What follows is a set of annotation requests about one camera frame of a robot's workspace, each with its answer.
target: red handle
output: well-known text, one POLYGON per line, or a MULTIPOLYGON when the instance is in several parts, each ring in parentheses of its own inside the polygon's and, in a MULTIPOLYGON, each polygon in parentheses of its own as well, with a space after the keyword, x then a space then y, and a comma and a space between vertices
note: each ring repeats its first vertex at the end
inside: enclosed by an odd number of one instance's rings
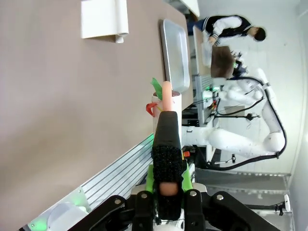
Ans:
POLYGON ((152 108, 154 108, 155 106, 157 105, 157 103, 148 103, 145 107, 146 111, 153 117, 155 117, 153 115, 153 111, 152 111, 152 108))

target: red object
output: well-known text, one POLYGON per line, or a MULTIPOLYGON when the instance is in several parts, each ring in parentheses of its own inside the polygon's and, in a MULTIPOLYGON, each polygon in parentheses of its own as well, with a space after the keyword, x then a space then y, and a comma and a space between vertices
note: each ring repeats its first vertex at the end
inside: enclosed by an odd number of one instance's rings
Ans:
POLYGON ((190 154, 189 151, 185 151, 185 152, 183 152, 183 156, 184 156, 184 157, 190 157, 191 154, 190 154))
POLYGON ((153 115, 153 111, 152 111, 152 108, 154 108, 155 106, 157 105, 157 103, 148 103, 145 107, 146 111, 154 117, 153 115))

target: silver tray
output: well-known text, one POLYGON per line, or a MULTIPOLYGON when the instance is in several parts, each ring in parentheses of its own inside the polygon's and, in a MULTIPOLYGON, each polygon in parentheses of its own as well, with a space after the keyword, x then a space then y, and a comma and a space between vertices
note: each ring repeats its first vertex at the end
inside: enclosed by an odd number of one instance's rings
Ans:
POLYGON ((189 88, 189 63, 186 32, 183 27, 165 19, 160 26, 166 79, 180 93, 189 88))

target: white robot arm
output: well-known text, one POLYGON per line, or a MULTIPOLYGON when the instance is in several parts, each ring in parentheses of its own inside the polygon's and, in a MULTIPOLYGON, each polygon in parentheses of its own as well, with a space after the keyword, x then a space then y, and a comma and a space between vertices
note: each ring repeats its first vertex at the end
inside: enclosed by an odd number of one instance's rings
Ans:
POLYGON ((277 115, 276 96, 268 83, 264 72, 257 71, 257 77, 243 77, 237 80, 237 87, 227 92, 220 92, 221 100, 232 100, 246 105, 254 105, 266 95, 262 117, 269 127, 269 135, 263 142, 252 141, 247 137, 226 131, 221 128, 182 127, 184 145, 208 145, 239 154, 247 158, 261 155, 274 155, 282 152, 286 145, 286 134, 277 115), (254 91, 253 97, 245 94, 254 91))

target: table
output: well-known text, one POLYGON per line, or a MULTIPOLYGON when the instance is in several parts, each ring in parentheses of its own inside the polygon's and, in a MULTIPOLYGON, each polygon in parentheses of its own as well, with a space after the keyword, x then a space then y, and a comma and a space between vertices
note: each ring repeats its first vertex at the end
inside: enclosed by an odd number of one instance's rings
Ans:
POLYGON ((198 76, 205 76, 211 74, 211 69, 204 65, 203 62, 203 33, 196 26, 192 28, 193 30, 193 40, 194 40, 194 48, 195 48, 195 59, 197 66, 197 73, 194 73, 198 76))
MULTIPOLYGON (((1 1, 0 229, 17 230, 152 133, 159 32, 184 15, 128 0, 129 35, 80 38, 80 2, 1 1)), ((182 106, 193 102, 192 84, 182 106)))

